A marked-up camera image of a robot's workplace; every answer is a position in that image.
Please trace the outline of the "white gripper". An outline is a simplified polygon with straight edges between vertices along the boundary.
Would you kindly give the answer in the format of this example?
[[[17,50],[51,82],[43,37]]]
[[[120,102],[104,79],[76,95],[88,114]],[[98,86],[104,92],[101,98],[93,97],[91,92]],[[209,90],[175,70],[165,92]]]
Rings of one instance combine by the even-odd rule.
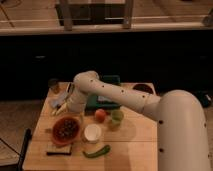
[[[81,113],[87,104],[88,94],[74,87],[71,95],[67,99],[67,108],[72,113]]]

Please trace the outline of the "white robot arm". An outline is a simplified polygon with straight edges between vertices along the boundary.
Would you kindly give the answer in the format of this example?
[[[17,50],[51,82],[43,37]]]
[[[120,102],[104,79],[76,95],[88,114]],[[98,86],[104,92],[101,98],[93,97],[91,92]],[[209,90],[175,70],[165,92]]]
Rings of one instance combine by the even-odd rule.
[[[163,96],[102,82],[97,72],[73,79],[68,109],[82,112],[91,94],[106,97],[157,123],[158,171],[211,171],[208,133],[203,107],[185,90]]]

